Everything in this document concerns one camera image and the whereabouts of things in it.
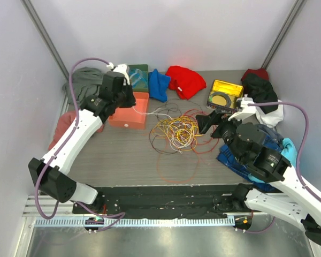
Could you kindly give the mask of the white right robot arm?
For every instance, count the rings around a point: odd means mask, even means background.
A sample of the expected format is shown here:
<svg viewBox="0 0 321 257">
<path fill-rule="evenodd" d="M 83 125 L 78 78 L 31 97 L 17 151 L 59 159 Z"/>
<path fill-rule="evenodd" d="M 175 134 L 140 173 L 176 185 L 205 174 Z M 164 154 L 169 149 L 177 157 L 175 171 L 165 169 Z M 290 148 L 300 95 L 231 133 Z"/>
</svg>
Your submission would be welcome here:
<svg viewBox="0 0 321 257">
<path fill-rule="evenodd" d="M 209 115 L 196 115 L 200 134 L 215 125 L 212 138 L 223 139 L 240 165 L 256 178 L 285 193 L 290 201 L 282 201 L 244 184 L 231 197 L 236 211 L 246 208 L 266 212 L 304 232 L 321 246 L 321 192 L 309 189 L 308 182 L 299 178 L 296 168 L 278 151 L 264 144 L 266 134 L 252 123 L 228 119 L 218 110 Z"/>
</svg>

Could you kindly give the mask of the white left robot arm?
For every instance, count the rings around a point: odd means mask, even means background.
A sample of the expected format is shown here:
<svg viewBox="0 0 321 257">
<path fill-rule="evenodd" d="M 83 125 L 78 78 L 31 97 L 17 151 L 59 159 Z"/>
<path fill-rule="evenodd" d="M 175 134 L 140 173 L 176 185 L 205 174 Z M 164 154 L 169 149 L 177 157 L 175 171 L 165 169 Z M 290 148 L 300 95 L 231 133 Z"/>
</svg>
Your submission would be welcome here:
<svg viewBox="0 0 321 257">
<path fill-rule="evenodd" d="M 75 182 L 68 176 L 77 155 L 91 136 L 112 116 L 117 108 L 136 105 L 128 74 L 108 71 L 98 95 L 88 96 L 78 115 L 61 139 L 40 160 L 33 158 L 28 168 L 37 191 L 58 202 L 79 201 L 89 212 L 102 210 L 103 200 L 93 187 Z"/>
</svg>

